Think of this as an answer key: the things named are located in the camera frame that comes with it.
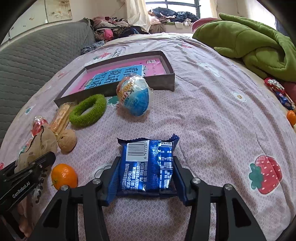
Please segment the person's left hand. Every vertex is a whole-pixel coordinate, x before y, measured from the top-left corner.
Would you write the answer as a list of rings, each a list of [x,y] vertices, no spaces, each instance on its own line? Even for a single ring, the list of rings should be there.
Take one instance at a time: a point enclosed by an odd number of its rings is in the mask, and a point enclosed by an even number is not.
[[[27,202],[22,200],[16,207],[18,214],[20,215],[20,220],[18,221],[19,230],[29,238],[32,233],[32,226],[27,217]]]

